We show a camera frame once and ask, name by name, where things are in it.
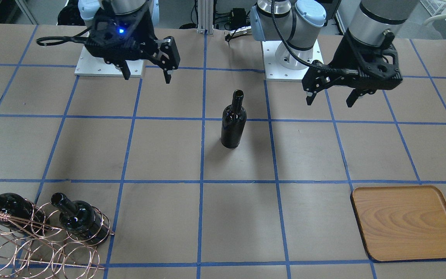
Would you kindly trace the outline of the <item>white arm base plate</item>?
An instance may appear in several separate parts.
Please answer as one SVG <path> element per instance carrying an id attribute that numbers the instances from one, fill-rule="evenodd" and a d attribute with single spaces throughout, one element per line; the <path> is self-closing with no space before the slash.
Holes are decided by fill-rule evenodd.
<path id="1" fill-rule="evenodd" d="M 132 78 L 141 78 L 146 62 L 144 60 L 128 60 L 127 65 Z M 77 76 L 124 77 L 120 69 L 117 69 L 113 64 L 106 64 L 102 58 L 92 56 L 85 47 L 82 48 L 74 74 Z"/>
<path id="2" fill-rule="evenodd" d="M 282 42 L 264 41 L 262 45 L 262 58 L 264 61 L 266 81 L 301 82 L 308 67 L 298 62 Z M 313 48 L 306 51 L 292 49 L 294 53 L 306 62 L 314 60 L 323 62 L 319 43 L 316 39 Z"/>

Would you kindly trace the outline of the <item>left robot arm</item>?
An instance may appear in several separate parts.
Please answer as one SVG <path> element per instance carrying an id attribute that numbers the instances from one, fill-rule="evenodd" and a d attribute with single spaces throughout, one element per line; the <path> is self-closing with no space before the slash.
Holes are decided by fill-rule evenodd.
<path id="1" fill-rule="evenodd" d="M 366 94 L 392 90 L 403 81 L 393 41 L 416 7 L 416 0 L 362 0 L 328 63 L 312 58 L 312 51 L 328 13 L 316 0 L 259 0 L 250 9 L 256 41 L 278 41 L 277 59 L 292 70 L 306 69 L 302 78 L 311 105 L 322 90 L 347 86 L 348 107 Z"/>

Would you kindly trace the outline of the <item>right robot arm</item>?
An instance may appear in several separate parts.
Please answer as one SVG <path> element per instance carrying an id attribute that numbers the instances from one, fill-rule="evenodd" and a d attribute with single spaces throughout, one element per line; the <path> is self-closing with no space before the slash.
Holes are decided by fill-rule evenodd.
<path id="1" fill-rule="evenodd" d="M 148 60 L 163 70 L 166 83 L 180 64 L 174 37 L 156 37 L 150 0 L 80 0 L 78 9 L 89 28 L 84 45 L 130 78 L 128 61 Z"/>

